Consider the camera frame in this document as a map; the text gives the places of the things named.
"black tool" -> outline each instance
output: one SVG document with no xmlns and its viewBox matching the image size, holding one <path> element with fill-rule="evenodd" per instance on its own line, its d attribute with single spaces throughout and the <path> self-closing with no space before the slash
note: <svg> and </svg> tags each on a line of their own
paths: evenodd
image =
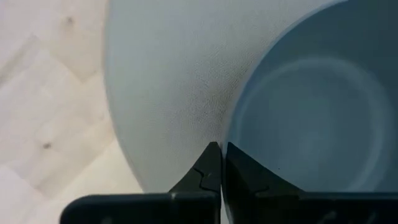
<svg viewBox="0 0 398 224">
<path fill-rule="evenodd" d="M 227 152 L 209 143 L 167 193 L 79 198 L 60 223 L 220 223 L 221 186 L 231 223 L 398 223 L 398 194 L 304 192 L 232 143 Z"/>
</svg>

